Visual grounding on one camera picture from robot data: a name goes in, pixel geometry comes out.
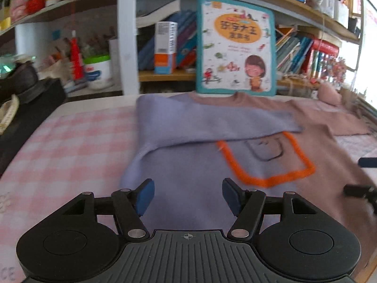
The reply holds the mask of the purple and pink knit sweater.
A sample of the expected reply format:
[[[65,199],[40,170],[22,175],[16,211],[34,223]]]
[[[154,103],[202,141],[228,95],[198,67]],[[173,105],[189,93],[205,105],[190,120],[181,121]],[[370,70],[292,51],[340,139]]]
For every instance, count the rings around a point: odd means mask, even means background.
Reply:
[[[234,216],[222,196],[230,178],[269,196],[294,191],[335,218],[361,243],[361,271],[376,251],[376,217],[347,184],[372,180],[337,142],[369,135],[356,116],[317,102],[236,93],[204,98],[144,95],[136,105],[138,147],[120,185],[150,178],[155,197],[144,216],[150,229],[222,229]]]

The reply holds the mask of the pink checkered table mat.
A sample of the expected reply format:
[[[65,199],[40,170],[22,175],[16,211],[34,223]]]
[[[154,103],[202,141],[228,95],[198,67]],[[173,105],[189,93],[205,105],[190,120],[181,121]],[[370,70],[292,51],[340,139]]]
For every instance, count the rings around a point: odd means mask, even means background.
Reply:
[[[56,109],[1,176],[1,281],[21,282],[18,239],[78,193],[118,185],[136,144],[135,98],[70,102]]]

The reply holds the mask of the pink plush toy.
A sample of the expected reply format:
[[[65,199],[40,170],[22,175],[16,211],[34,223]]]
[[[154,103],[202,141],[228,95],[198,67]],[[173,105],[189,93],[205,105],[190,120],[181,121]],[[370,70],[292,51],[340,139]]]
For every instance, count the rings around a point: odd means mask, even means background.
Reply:
[[[330,83],[323,83],[318,88],[318,100],[333,106],[341,104],[342,96]]]

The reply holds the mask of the colourful paper flower bouquet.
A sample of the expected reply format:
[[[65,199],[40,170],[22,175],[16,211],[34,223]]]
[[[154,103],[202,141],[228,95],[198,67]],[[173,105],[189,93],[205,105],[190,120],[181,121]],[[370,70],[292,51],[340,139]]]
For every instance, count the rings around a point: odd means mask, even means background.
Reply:
[[[346,78],[346,63],[344,58],[335,58],[330,56],[323,66],[321,79],[341,85]]]

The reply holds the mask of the red dictionary books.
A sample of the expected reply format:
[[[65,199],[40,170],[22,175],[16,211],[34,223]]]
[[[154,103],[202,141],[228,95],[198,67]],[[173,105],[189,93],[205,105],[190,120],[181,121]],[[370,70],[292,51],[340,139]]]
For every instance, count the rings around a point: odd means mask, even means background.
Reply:
[[[326,40],[313,38],[300,69],[301,73],[305,74],[308,78],[319,78],[327,60],[338,57],[338,54],[338,45],[334,45]]]

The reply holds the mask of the row of leaning books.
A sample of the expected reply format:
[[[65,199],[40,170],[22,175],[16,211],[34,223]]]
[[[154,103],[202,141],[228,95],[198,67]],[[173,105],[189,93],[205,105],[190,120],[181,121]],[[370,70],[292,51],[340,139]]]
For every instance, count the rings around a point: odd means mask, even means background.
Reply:
[[[275,28],[276,70],[280,74],[298,74],[313,44],[313,36],[295,27]]]

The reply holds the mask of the white green-lid jar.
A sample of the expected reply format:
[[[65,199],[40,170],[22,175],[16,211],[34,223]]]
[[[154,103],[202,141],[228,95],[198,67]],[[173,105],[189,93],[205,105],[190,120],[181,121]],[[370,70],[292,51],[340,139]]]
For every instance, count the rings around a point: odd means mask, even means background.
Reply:
[[[113,85],[112,63],[108,54],[91,56],[83,62],[84,75],[90,90],[102,90]]]

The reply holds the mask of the teal children's sound book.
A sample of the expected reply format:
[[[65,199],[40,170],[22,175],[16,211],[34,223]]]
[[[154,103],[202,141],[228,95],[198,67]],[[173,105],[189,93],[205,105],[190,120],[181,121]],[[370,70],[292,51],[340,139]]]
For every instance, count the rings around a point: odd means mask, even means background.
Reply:
[[[275,18],[237,0],[197,0],[196,91],[276,94]]]

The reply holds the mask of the white usmile box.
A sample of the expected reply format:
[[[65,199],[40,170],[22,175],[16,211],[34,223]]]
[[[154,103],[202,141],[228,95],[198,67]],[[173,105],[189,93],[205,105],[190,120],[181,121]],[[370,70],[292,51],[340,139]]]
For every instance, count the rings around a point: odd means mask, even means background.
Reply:
[[[154,72],[170,75],[176,68],[178,24],[160,21],[155,24]]]

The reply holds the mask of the white shelf frame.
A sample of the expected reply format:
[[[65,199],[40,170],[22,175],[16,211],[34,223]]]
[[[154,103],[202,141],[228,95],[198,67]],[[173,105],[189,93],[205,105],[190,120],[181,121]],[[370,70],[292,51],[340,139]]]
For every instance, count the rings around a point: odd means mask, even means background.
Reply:
[[[137,0],[118,0],[118,49],[124,95],[139,94],[137,64]]]

